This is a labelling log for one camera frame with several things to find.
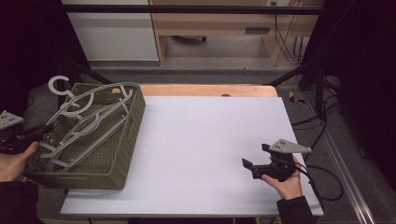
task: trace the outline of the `black sleeve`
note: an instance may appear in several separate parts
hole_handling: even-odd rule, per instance
[[[43,223],[35,204],[38,187],[32,182],[0,182],[0,223]]]
[[[282,224],[313,224],[315,219],[304,196],[276,203]]]

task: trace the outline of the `woven plastic basket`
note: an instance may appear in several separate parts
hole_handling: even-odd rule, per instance
[[[129,166],[134,152],[134,144],[139,132],[140,123],[145,110],[145,101],[140,87],[128,83],[125,90],[133,90],[132,103],[126,123],[113,133],[102,145],[91,153],[84,161],[67,173],[60,173],[55,169],[48,171],[50,159],[40,158],[41,154],[50,151],[39,147],[31,159],[30,167],[26,168],[23,175],[37,184],[49,189],[123,189],[128,175]],[[76,84],[71,92],[81,95],[101,85]],[[92,105],[81,115],[87,116],[98,109],[119,102],[123,95],[119,90],[106,89],[96,92]],[[78,100],[79,105],[87,104],[89,97]],[[125,110],[118,108],[105,119],[99,127],[90,134],[81,136],[65,148],[59,157],[60,161],[70,162],[84,152],[93,142],[107,132],[120,118],[125,115]],[[54,131],[47,134],[43,142],[57,147],[64,136],[77,124],[76,120],[60,116],[56,119]]]

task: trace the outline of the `gray mounting plate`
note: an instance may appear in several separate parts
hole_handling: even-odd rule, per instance
[[[6,110],[0,115],[0,130],[11,127],[15,124],[23,122],[23,118],[8,113]]]
[[[292,143],[285,139],[279,139],[269,147],[271,151],[280,153],[310,153],[312,150],[309,147],[303,147],[298,144]]]

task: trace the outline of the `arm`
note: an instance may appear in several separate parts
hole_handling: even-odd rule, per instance
[[[35,208],[37,185],[16,181],[36,149],[33,143],[21,154],[0,154],[0,223],[43,223]]]
[[[282,198],[276,205],[283,224],[315,223],[308,202],[303,196],[299,171],[284,182],[278,182],[268,175],[263,175],[262,180],[276,189]]]

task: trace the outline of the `hand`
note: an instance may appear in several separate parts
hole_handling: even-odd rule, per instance
[[[27,160],[37,150],[38,143],[33,142],[24,152],[17,155],[0,153],[0,182],[14,181],[22,173]]]
[[[269,175],[263,175],[262,180],[265,181],[268,185],[272,186],[274,189],[276,189],[280,197],[285,200],[290,200],[303,196],[300,171],[296,170],[296,172],[294,172],[294,174],[291,175],[289,179],[283,182],[278,182]]]

